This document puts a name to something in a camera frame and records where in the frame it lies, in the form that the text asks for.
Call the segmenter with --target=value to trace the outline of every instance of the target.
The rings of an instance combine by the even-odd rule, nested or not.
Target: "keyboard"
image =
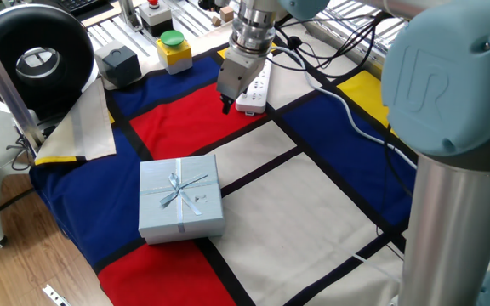
[[[107,3],[106,0],[55,0],[68,9],[73,16],[87,13]]]

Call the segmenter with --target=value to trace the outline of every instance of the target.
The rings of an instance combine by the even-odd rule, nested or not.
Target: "light blue gift box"
[[[215,156],[140,164],[140,234],[148,244],[222,235]]]

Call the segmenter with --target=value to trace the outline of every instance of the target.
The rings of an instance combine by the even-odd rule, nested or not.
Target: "green button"
[[[169,47],[179,46],[184,40],[185,36],[183,33],[175,30],[166,31],[161,36],[162,43]]]

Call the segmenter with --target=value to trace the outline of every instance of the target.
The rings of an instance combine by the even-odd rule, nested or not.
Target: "wooden floor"
[[[2,203],[31,188],[28,176],[7,177]],[[66,240],[37,194],[2,212],[7,246],[0,249],[0,305],[54,305],[50,284],[72,306],[111,305],[83,255]]]

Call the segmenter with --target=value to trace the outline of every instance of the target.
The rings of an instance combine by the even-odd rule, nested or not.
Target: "ur logo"
[[[412,112],[437,108],[437,101],[449,86],[451,66],[452,62],[437,55],[408,47],[396,90],[396,107]]]

